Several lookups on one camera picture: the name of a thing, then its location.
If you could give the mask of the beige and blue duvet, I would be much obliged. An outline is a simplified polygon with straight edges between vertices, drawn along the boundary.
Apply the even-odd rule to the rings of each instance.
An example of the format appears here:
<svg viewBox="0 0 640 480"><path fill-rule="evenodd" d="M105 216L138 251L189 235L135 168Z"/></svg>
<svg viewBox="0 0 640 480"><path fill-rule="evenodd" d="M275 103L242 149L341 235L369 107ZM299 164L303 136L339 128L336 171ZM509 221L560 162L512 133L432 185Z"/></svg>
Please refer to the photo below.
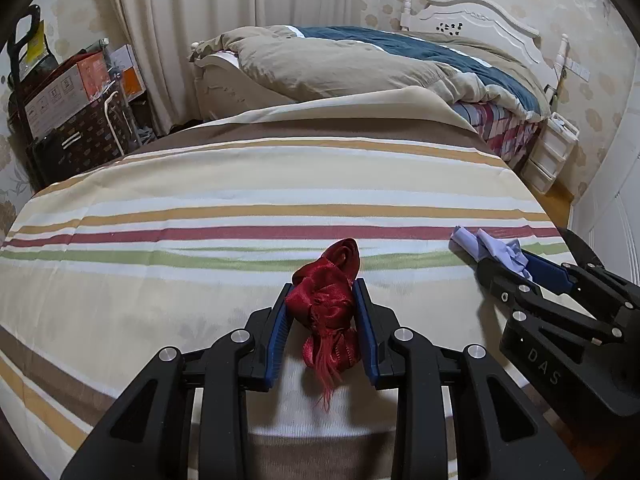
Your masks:
<svg viewBox="0 0 640 480"><path fill-rule="evenodd" d="M245 26L192 44L198 105L221 118L268 106L419 87L447 104L489 103L524 122L550 114L525 63L457 32Z"/></svg>

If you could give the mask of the black trash bin with liner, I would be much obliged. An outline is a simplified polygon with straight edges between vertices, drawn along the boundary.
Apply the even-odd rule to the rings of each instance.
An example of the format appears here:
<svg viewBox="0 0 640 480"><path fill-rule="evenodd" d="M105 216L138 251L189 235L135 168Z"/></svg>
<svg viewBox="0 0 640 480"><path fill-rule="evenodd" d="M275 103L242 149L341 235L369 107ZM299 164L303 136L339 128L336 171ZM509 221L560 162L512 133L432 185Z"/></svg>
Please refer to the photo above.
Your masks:
<svg viewBox="0 0 640 480"><path fill-rule="evenodd" d="M591 247L570 229L558 228L565 245L581 268L603 268L603 263Z"/></svg>

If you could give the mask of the white wooden bed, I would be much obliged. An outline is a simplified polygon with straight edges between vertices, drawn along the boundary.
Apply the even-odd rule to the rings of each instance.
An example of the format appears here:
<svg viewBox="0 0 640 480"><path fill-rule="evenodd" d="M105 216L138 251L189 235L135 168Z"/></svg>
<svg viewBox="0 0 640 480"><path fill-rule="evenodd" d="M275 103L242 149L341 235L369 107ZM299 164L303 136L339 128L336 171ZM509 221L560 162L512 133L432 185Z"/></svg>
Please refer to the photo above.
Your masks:
<svg viewBox="0 0 640 480"><path fill-rule="evenodd" d="M568 49L567 36L561 37L556 61L548 65L538 46L538 30L514 18L498 3L425 0L418 13L411 12L411 3L412 0L404 1L400 14L402 32L458 51L472 44L476 49L474 58L487 62L494 54L499 61L506 61L508 68L524 67L541 90L544 102L552 104L556 100ZM293 102L247 76L232 52L194 58L192 66L198 108L205 118L224 118Z"/></svg>

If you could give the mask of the white wall switch panel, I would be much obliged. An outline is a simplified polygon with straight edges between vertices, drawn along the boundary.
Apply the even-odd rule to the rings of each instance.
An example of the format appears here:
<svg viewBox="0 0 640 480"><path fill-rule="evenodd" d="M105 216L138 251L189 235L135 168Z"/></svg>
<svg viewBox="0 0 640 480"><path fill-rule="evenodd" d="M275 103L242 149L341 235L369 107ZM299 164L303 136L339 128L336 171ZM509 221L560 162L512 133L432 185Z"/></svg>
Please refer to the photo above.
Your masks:
<svg viewBox="0 0 640 480"><path fill-rule="evenodd" d="M570 72L572 72L573 74L575 74L576 76L578 76L579 78L582 78L582 80L585 82L588 82L590 79L590 70L588 70L588 68L585 68L585 66L580 65L575 60L571 60L569 58L565 62L565 68Z"/></svg>

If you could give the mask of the white plastic drawer unit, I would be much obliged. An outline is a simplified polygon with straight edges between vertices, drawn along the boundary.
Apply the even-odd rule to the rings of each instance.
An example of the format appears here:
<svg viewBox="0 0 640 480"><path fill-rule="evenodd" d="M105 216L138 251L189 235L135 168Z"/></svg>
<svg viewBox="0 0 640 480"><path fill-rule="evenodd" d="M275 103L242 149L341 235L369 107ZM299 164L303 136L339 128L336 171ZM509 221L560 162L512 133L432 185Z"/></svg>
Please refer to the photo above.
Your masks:
<svg viewBox="0 0 640 480"><path fill-rule="evenodd" d="M538 193L547 194L578 143L579 130L557 112L547 119L521 170Z"/></svg>

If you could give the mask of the purple paper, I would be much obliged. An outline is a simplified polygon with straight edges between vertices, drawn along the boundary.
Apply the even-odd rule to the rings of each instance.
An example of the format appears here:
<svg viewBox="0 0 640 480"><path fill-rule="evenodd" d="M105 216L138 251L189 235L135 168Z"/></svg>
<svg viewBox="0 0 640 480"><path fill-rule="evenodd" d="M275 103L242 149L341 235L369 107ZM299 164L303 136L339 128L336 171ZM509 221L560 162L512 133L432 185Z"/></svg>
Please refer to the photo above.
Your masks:
<svg viewBox="0 0 640 480"><path fill-rule="evenodd" d="M524 255L518 240L504 242L489 235L483 229L472 233L463 226L456 226L450 235L450 240L462 248L475 262L491 258L501 263L511 272L531 281L532 274L527 270L528 259Z"/></svg>

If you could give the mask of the white wardrobe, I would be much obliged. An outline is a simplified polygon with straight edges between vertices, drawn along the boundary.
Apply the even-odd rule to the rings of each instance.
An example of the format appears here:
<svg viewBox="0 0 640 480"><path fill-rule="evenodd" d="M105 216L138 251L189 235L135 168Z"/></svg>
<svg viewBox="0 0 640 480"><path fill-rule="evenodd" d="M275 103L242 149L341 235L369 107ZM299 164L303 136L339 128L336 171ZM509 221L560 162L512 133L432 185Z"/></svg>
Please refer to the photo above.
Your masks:
<svg viewBox="0 0 640 480"><path fill-rule="evenodd" d="M605 267L639 281L639 74L613 142L596 175L570 215L579 235Z"/></svg>

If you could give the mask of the plaid bed sheet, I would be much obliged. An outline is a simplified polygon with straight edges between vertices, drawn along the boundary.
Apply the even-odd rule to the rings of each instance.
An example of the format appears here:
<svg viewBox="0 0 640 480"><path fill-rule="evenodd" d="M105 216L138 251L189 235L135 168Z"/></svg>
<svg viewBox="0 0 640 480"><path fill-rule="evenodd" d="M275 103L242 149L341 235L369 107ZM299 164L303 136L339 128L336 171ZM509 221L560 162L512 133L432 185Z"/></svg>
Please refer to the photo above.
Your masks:
<svg viewBox="0 0 640 480"><path fill-rule="evenodd" d="M542 122L524 122L510 110L491 103L457 102L452 109L511 168L526 159L529 144L536 139L542 127Z"/></svg>

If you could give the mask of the striped tablecloth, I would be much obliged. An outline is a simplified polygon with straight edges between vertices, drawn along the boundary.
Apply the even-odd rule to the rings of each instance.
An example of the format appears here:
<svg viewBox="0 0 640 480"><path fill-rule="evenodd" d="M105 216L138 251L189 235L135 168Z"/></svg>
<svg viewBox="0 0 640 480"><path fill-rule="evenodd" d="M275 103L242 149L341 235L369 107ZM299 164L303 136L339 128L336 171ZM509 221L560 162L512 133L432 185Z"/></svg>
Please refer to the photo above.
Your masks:
<svg viewBox="0 0 640 480"><path fill-rule="evenodd" d="M506 318L463 226L572 256L471 126L411 87L253 110L50 185L1 241L1 413L56 479L165 346L206 348L354 240L374 301L439 346L496 352Z"/></svg>

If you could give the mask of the cardboard box orange print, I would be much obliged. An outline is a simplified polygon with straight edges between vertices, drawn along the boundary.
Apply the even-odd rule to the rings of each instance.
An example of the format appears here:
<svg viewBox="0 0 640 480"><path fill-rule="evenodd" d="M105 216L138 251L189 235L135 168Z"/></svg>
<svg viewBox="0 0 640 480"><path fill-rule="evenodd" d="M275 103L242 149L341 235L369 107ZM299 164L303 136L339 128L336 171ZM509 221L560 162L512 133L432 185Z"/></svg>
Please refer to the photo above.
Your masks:
<svg viewBox="0 0 640 480"><path fill-rule="evenodd" d="M41 139L97 99L110 85L102 52L89 53L70 64L25 105L30 133Z"/></svg>

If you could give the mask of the cream curtain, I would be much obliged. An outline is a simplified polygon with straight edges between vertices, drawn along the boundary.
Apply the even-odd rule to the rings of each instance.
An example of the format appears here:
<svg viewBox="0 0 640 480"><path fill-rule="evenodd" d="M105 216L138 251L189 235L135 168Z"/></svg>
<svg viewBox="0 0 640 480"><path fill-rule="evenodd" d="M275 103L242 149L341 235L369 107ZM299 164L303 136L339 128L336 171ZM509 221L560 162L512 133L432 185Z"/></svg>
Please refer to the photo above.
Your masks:
<svg viewBox="0 0 640 480"><path fill-rule="evenodd" d="M243 26L351 25L359 0L112 0L142 71L156 126L166 133L200 114L192 44Z"/></svg>

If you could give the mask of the brown patterned storage box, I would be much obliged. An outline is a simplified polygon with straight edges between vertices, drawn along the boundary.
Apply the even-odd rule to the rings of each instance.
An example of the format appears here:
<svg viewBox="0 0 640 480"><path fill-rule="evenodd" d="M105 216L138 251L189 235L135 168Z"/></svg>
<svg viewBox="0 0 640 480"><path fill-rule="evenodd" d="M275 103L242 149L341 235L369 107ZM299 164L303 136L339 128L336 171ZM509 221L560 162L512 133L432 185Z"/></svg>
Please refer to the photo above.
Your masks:
<svg viewBox="0 0 640 480"><path fill-rule="evenodd" d="M127 116L128 103L113 90L85 106L27 148L37 190L101 167L140 143Z"/></svg>

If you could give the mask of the dark red ribbon bundle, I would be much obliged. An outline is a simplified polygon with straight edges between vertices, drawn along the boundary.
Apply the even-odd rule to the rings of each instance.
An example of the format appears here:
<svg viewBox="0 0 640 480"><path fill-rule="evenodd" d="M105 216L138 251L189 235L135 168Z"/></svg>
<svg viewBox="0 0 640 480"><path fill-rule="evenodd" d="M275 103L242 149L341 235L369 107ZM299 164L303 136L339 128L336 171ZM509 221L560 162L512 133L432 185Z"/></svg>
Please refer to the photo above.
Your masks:
<svg viewBox="0 0 640 480"><path fill-rule="evenodd" d="M352 286L359 269L356 240L339 240L293 274L293 289L285 299L288 313L309 332L302 358L306 367L314 371L325 410L331 406L342 374L360 360L358 333L352 325Z"/></svg>

